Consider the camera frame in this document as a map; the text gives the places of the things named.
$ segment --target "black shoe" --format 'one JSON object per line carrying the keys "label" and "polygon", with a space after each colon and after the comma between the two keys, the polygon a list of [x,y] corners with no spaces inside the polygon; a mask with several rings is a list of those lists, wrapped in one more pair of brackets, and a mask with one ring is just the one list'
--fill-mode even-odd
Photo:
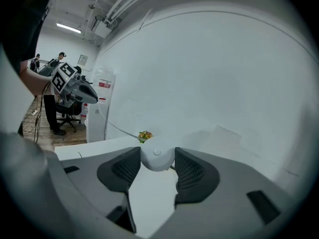
{"label": "black shoe", "polygon": [[53,134],[55,134],[55,135],[60,135],[60,136],[64,136],[64,135],[66,135],[66,131],[60,129],[60,130],[57,131],[57,132],[54,132],[54,131],[53,131]]}
{"label": "black shoe", "polygon": [[60,122],[58,122],[58,123],[56,124],[56,127],[59,127],[59,126],[60,126],[60,124],[61,124],[61,123],[60,123]]}

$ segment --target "black pad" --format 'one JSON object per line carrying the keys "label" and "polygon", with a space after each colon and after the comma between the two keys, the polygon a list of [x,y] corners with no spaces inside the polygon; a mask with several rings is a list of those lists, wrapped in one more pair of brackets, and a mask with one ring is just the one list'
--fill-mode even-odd
{"label": "black pad", "polygon": [[117,206],[106,218],[128,231],[136,233],[136,226],[130,208]]}
{"label": "black pad", "polygon": [[247,197],[255,207],[265,225],[279,216],[280,211],[261,190],[247,193]]}
{"label": "black pad", "polygon": [[80,168],[78,168],[77,166],[72,165],[72,166],[69,166],[69,167],[65,167],[65,168],[64,168],[64,171],[65,171],[66,174],[68,174],[68,173],[75,172],[75,171],[77,171],[77,170],[79,170],[79,169],[80,169]]}
{"label": "black pad", "polygon": [[141,148],[135,147],[101,164],[97,170],[97,176],[109,190],[128,194],[140,167]]}
{"label": "black pad", "polygon": [[178,175],[175,206],[199,203],[207,198],[219,184],[217,169],[192,154],[175,148],[175,170]]}

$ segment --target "white ceiling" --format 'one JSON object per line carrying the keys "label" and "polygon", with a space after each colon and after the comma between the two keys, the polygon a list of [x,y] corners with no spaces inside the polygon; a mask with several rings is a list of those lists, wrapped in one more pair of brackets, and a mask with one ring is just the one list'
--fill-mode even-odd
{"label": "white ceiling", "polygon": [[[95,4],[95,9],[92,12],[92,16],[89,19],[91,9],[89,9],[90,4],[94,4],[95,0],[51,0],[50,1],[50,13],[47,16],[43,27],[53,28],[60,31],[64,31],[74,36],[80,38],[85,38],[89,41],[93,41],[95,35],[91,31],[93,23],[95,21],[95,16],[102,15],[105,17],[106,13],[112,7],[112,5],[117,0],[98,0]],[[87,34],[85,36],[85,31],[88,24]],[[62,23],[82,31],[81,34],[65,30],[63,28],[57,27],[56,23]]]}

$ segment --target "pipe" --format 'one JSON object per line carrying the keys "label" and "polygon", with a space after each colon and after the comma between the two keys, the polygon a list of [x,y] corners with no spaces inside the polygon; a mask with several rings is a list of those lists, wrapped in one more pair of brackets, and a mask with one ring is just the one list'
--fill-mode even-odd
{"label": "pipe", "polygon": [[129,8],[131,5],[133,5],[137,0],[127,0],[126,3],[124,3],[111,17],[112,20],[115,20],[117,17],[119,17],[127,8]]}
{"label": "pipe", "polygon": [[141,24],[140,24],[140,27],[139,27],[138,32],[140,31],[141,27],[143,26],[146,17],[151,13],[152,10],[153,10],[153,8],[149,9],[148,13],[145,14],[145,16],[144,16],[144,18],[142,19],[142,22],[141,22]]}
{"label": "pipe", "polygon": [[88,31],[88,28],[89,28],[89,23],[90,23],[90,19],[91,19],[91,16],[92,16],[92,12],[93,12],[93,10],[94,10],[94,9],[92,9],[92,10],[91,10],[91,12],[90,12],[90,16],[89,16],[89,19],[88,19],[88,23],[86,24],[86,30],[85,30],[84,38],[85,38],[86,33],[87,33],[87,31]]}
{"label": "pipe", "polygon": [[112,6],[112,8],[109,10],[108,14],[105,17],[105,21],[111,16],[112,12],[115,10],[115,8],[122,2],[123,0],[117,0],[115,4]]}

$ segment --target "ceiling light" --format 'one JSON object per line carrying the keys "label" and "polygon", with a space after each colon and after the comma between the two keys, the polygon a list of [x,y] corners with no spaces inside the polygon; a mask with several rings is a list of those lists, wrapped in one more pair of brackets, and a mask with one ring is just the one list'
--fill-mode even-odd
{"label": "ceiling light", "polygon": [[79,33],[79,34],[81,33],[80,30],[75,29],[75,28],[70,27],[70,26],[62,25],[62,24],[59,24],[59,23],[57,23],[56,25],[59,26],[59,27],[63,27],[63,28],[69,29],[69,30],[71,30],[71,31],[77,32],[77,33]]}

